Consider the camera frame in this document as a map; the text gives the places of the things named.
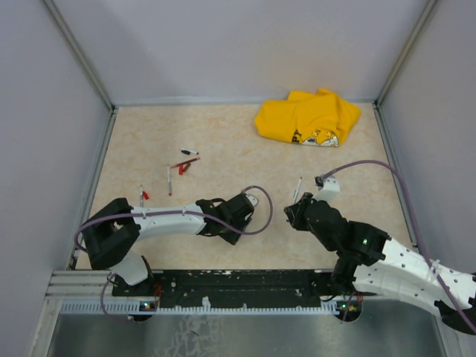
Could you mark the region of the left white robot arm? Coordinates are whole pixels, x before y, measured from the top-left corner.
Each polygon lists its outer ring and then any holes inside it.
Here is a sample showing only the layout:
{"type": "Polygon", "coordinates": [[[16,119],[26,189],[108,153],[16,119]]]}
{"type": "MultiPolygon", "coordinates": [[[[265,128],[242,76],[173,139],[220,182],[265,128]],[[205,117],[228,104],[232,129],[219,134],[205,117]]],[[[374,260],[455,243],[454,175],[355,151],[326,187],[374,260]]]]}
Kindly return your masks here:
{"type": "Polygon", "coordinates": [[[132,251],[143,239],[173,234],[221,237],[235,245],[251,223],[258,198],[240,193],[224,199],[200,199],[177,208],[149,209],[131,206],[127,199],[113,199],[96,212],[82,231],[90,266],[122,277],[139,295],[153,290],[154,276],[145,259],[132,251]]]}

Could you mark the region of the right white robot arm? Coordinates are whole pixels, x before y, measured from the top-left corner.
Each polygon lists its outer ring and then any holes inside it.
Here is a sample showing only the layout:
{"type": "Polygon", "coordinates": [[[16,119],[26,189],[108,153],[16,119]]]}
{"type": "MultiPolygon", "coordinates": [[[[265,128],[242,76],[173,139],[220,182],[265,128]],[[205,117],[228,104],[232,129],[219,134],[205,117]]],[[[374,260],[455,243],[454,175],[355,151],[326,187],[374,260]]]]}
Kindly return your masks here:
{"type": "Polygon", "coordinates": [[[426,260],[387,232],[345,219],[311,193],[283,211],[295,230],[310,232],[337,254],[332,272],[337,292],[393,298],[431,313],[458,332],[475,334],[474,274],[426,260]]]}

